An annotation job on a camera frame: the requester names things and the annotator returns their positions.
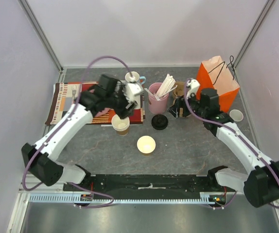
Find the black plastic cup lid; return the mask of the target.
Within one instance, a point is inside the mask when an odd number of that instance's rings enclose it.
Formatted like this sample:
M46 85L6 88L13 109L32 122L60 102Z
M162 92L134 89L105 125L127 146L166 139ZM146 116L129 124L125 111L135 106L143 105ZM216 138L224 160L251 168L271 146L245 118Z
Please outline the black plastic cup lid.
M153 118L151 120L151 125L156 130L159 130L159 131L164 130L168 126L168 119L165 115L157 114L157 115L153 116Z

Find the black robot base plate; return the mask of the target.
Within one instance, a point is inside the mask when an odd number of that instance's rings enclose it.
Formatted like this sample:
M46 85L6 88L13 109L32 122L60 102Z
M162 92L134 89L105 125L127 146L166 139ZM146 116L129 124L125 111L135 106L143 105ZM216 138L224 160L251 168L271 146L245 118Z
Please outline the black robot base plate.
M207 175L96 174L85 178L80 187L111 195L113 198L194 197L199 193L224 193Z

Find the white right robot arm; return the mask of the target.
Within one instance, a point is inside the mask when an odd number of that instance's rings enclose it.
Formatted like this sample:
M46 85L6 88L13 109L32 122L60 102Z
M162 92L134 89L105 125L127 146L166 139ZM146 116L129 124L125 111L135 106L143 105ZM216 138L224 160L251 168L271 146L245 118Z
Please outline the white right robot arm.
M273 205L279 200L279 161L273 161L262 153L240 131L234 119L220 109L219 96L215 89L205 88L200 99L193 92L177 97L169 112L174 117L193 115L204 127L222 141L239 159L246 173L218 166L208 171L207 187L218 191L223 186L243 193L248 202L258 208Z

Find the brown paper coffee cup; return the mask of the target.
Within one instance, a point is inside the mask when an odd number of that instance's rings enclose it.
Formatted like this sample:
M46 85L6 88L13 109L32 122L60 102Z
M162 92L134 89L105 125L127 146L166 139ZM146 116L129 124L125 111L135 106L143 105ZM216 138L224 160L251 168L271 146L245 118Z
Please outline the brown paper coffee cup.
M156 142L152 137L145 135L138 139L137 148L143 155L148 156L155 150Z

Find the brown cardboard cup carrier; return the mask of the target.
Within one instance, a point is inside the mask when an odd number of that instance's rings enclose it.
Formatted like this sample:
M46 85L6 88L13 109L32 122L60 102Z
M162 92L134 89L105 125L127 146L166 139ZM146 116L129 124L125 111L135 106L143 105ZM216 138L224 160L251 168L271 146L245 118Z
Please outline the brown cardboard cup carrier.
M184 84L184 82L175 82L174 86L176 88L172 91L173 99L184 95Z

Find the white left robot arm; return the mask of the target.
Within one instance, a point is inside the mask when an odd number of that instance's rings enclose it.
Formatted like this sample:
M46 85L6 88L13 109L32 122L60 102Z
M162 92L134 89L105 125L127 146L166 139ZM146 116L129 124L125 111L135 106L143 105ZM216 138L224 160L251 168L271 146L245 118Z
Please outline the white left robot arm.
M118 92L95 86L94 91L78 95L64 117L44 137L34 144L26 143L21 151L25 163L24 175L32 173L41 183L52 186L57 182L73 183L80 191L89 189L91 180L84 169L76 165L58 163L57 159L67 143L96 114L104 108L114 109L121 119L131 116L137 106L137 97L143 93L141 86L122 85Z

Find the orange paper bag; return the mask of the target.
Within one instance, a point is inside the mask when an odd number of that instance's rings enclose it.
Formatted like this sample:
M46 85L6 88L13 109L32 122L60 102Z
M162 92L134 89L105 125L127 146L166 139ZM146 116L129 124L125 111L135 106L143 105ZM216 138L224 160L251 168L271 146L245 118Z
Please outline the orange paper bag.
M197 99L200 99L202 89L212 88L217 90L219 95L221 111L228 112L230 110L240 86L221 56L214 56L209 60L202 61L196 79L200 83L196 93Z

